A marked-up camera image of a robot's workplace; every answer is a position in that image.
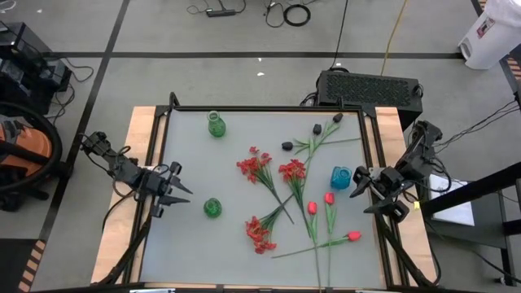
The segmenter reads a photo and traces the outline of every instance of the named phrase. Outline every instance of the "black hose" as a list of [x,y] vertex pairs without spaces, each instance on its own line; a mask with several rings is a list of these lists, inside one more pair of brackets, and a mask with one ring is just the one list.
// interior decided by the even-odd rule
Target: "black hose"
[[0,186],[0,194],[6,193],[8,191],[19,190],[26,186],[31,186],[45,178],[49,173],[56,169],[59,161],[62,158],[63,152],[62,141],[59,138],[59,134],[56,131],[56,128],[44,116],[27,107],[9,102],[0,102],[0,113],[2,113],[2,109],[5,109],[6,107],[16,109],[21,116],[23,116],[29,123],[31,123],[32,126],[34,126],[35,129],[42,131],[49,138],[50,143],[52,144],[52,152],[50,154],[49,162],[43,165],[35,173],[13,184]]

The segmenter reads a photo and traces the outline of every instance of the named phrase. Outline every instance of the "yellow cable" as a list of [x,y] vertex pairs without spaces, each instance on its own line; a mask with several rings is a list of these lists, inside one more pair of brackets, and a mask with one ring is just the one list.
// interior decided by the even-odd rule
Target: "yellow cable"
[[387,42],[387,49],[385,50],[385,56],[383,57],[383,65],[382,65],[382,71],[380,72],[380,76],[383,75],[383,70],[385,70],[385,63],[387,62],[387,57],[389,56],[389,47],[391,46],[392,37],[394,37],[394,32],[398,28],[398,24],[401,20],[401,15],[404,12],[405,5],[407,5],[407,2],[409,0],[404,0],[404,4],[401,6],[400,14],[398,15],[398,19],[396,20],[396,23],[394,24],[394,28],[392,29],[391,36],[389,37],[389,42]]

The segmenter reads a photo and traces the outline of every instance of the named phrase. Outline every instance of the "white cable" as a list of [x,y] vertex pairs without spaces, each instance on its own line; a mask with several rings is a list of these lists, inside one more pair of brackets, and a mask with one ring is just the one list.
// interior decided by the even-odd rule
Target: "white cable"
[[[10,7],[1,8],[4,4],[9,3],[9,2],[11,3]],[[0,2],[0,13],[6,13],[6,11],[9,11],[9,10],[15,8],[15,6],[16,6],[16,1],[15,0],[2,1],[2,2]]]

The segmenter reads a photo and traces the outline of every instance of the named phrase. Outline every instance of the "white paper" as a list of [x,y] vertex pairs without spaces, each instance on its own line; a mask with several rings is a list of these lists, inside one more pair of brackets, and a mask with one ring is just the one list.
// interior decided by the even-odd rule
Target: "white paper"
[[[449,180],[437,175],[432,174],[429,177],[429,183],[433,190],[444,190],[449,186]],[[452,180],[452,185],[449,191],[446,192],[434,192],[431,191],[431,199],[435,199],[439,196],[443,196],[452,190],[456,190],[467,184],[466,181],[455,181]],[[471,202],[462,203],[456,207],[448,208],[441,212],[435,212],[432,219],[439,221],[447,221],[461,225],[474,225],[474,214],[472,213]]]

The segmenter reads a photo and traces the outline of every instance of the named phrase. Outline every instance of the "white container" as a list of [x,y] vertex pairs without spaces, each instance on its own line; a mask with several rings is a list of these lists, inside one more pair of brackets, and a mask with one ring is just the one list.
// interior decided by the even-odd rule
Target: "white container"
[[458,44],[465,65],[489,69],[521,43],[521,0],[488,0]]

